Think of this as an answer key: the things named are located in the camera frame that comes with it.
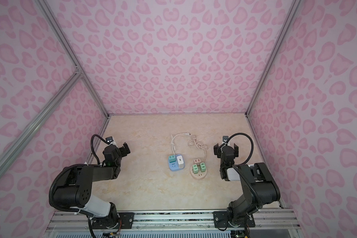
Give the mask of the green plug adapter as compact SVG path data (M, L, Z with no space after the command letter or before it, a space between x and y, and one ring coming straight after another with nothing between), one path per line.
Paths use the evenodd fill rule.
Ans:
M202 173L206 172L206 165L204 162L200 163L199 167L200 167L200 171Z
M193 164L193 166L192 166L192 172L193 172L194 174L198 174L199 169L198 169L198 165L197 165L197 164Z

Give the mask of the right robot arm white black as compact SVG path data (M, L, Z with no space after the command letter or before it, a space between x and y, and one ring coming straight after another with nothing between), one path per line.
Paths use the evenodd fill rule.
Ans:
M229 203L226 211L214 212L214 226L220 231L231 227L243 227L245 231L255 227L253 214L264 205L280 200L280 190L265 163L235 164L238 146L214 146L214 154L220 159L220 176L225 181L240 181L243 194Z

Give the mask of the blue square power strip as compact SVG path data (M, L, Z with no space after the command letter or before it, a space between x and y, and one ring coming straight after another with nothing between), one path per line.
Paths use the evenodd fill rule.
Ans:
M169 169L170 169L171 171L173 171L173 172L182 170L182 169L180 169L180 168L178 167L177 160L176 160L174 163L169 163L169 162L168 162L168 166L169 166Z

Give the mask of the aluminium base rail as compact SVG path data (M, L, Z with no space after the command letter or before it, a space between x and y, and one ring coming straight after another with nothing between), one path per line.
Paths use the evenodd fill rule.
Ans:
M46 238L244 238L243 225L227 224L224 210L121 211L122 227L88 224L84 215L55 212ZM251 238L302 238L291 209L261 209L248 219Z

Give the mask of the teal plug adapter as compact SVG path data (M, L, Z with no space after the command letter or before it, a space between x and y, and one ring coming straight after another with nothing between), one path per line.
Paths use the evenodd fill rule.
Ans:
M169 163L174 163L176 160L177 160L177 159L176 159L176 156L175 156L175 155L170 155L170 156L168 157L168 162L169 162Z

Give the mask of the aluminium frame profile left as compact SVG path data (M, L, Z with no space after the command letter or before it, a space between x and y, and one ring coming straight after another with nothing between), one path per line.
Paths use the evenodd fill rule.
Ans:
M22 131L22 133L17 137L17 139L10 145L8 150L0 156L0 179L11 167L15 159L30 143L33 137L46 123L46 121L50 118L56 108L61 104L63 99L65 99L65 97L73 89L73 87L79 80L82 80L85 84L94 102L97 104L102 114L104 115L105 120L107 121L110 117L110 114L105 109L104 103L102 102L98 93L94 89L93 84L90 82L85 70L83 69L82 64L79 62L77 54L73 50L72 44L68 41L60 24L58 23L57 17L53 13L49 3L47 1L35 1L34 3L38 6L40 12L45 17L45 20L49 24L50 28L53 30L64 51L67 53L67 56L73 63L76 71L72 74L69 80L57 91L57 94L50 99L46 106L43 107L40 113L38 113L37 116L27 125L27 127Z

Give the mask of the white square plug adapter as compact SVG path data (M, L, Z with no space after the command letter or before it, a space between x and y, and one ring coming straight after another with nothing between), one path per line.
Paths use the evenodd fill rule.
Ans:
M177 163L180 169L183 169L185 167L183 156L181 155L177 156Z

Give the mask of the pink round power strip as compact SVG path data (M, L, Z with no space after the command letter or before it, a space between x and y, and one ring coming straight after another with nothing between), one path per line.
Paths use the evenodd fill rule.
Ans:
M199 169L198 174L194 174L194 173L192 172L192 167L191 167L191 170L190 170L191 176L192 176L194 179L196 179L196 180L204 179L204 178L207 176L207 173L208 173L207 167L206 167L206 172L204 172L204 173L202 173L202 172L200 171L199 165L198 165L198 169Z

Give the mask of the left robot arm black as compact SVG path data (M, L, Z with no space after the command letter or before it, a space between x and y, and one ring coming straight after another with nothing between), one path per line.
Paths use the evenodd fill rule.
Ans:
M49 204L58 211L83 214L101 228L119 226L121 219L116 206L92 194L97 181L117 179L122 158L130 154L127 143L105 147L102 164L75 164L65 167L54 179L49 190Z

